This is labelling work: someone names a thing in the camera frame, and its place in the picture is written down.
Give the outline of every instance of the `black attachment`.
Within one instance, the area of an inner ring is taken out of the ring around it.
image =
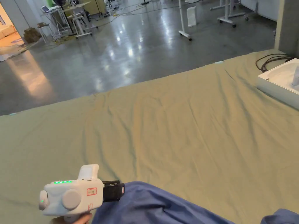
[[[119,201],[125,194],[125,184],[119,180],[104,181],[103,202]]]

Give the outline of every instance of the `sofa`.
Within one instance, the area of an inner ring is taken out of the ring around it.
[[[0,25],[0,39],[3,39],[14,32],[15,32],[14,26]]]

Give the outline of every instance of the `hand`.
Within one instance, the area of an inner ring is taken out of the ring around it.
[[[73,224],[88,224],[88,221],[91,219],[91,217],[92,217],[91,213],[82,214],[80,216],[80,218]],[[68,224],[68,223],[66,223],[64,221],[63,217],[58,217],[58,218],[52,219],[50,224]]]

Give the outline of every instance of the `handheld scanner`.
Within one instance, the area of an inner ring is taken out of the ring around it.
[[[125,193],[120,181],[102,182],[97,178],[99,165],[81,167],[77,180],[54,181],[39,194],[39,209],[46,216],[64,216],[75,221],[80,214],[104,202],[118,201]]]

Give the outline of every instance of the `doorway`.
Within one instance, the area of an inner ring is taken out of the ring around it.
[[[0,48],[22,44],[21,36],[0,4]]]

